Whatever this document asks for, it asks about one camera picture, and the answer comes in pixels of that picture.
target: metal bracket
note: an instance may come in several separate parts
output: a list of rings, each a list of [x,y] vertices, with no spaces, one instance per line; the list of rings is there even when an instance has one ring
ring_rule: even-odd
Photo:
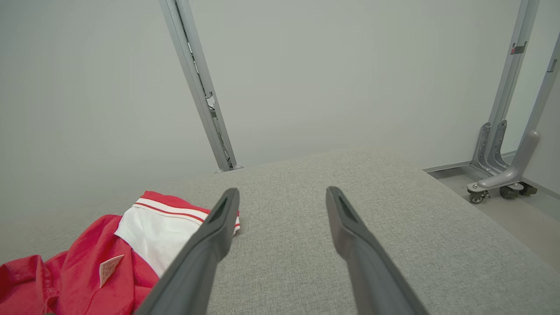
[[[514,43],[513,47],[511,48],[510,55],[523,54],[525,52],[525,47],[527,47],[527,42],[525,42],[523,46],[516,46]]]
[[[468,184],[466,187],[473,192],[486,191],[488,189],[509,186],[512,189],[520,190],[522,185],[516,183],[521,181],[521,176],[529,164],[529,160],[535,152],[536,145],[539,143],[540,135],[536,131],[529,131],[517,150],[514,161],[503,173],[481,179],[476,183]]]
[[[489,164],[486,162],[484,157],[484,149],[486,149],[486,142],[488,142],[488,134],[490,133],[491,125],[490,123],[485,123],[480,128],[480,134],[478,135],[477,147],[474,150],[473,160],[471,161],[472,167],[478,169],[482,173],[488,176],[494,176],[498,174]]]
[[[503,137],[506,133],[507,120],[502,120],[498,128],[496,129],[496,134],[494,135],[494,140],[492,141],[492,146],[489,148],[490,152],[488,154],[488,164],[498,170],[504,171],[510,166],[502,158],[502,143]]]

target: printed text on clothing tag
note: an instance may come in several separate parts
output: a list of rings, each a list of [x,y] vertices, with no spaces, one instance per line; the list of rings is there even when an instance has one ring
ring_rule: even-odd
[[[123,259],[124,255],[119,255],[113,257],[107,261],[99,264],[99,288],[107,282],[107,279],[115,272],[116,266],[119,264],[120,260]]]

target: red garment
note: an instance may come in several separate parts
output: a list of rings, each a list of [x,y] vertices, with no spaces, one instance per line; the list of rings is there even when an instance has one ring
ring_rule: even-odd
[[[114,235],[120,216],[97,219],[72,244],[43,263],[38,255],[0,266],[0,314],[130,314],[159,280],[152,268]],[[124,255],[99,288],[99,265]]]

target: metal stand leg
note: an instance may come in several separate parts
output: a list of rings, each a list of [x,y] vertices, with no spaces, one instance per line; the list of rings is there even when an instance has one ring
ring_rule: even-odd
[[[467,190],[471,193],[471,195],[477,197],[476,200],[471,201],[474,203],[480,202],[478,201],[478,194],[498,187],[501,187],[500,194],[504,198],[513,198],[519,195],[519,191],[522,191],[525,188],[522,184],[520,184],[521,176],[529,164],[529,160],[536,149],[536,145],[539,143],[539,139],[540,135],[538,132],[528,132],[521,141],[521,145],[519,146],[513,162],[503,173],[481,179],[476,183],[468,184],[466,186]]]
[[[501,153],[506,127],[507,120],[504,119],[500,122],[498,128],[496,129],[494,141],[492,141],[492,146],[490,147],[490,152],[488,154],[488,164],[501,171],[506,170],[509,166],[509,164],[503,160]]]
[[[488,134],[490,133],[491,125],[490,123],[485,123],[480,129],[480,134],[478,135],[477,147],[474,150],[473,161],[471,165],[488,176],[497,175],[498,172],[494,170],[484,157],[484,151],[486,149],[486,143],[488,142]]]

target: red and white garment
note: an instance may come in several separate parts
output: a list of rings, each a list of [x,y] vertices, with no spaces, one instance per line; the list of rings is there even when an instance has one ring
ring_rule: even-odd
[[[161,277],[209,213],[179,197],[147,191],[124,213],[115,235]],[[237,213],[234,234],[239,229]]]

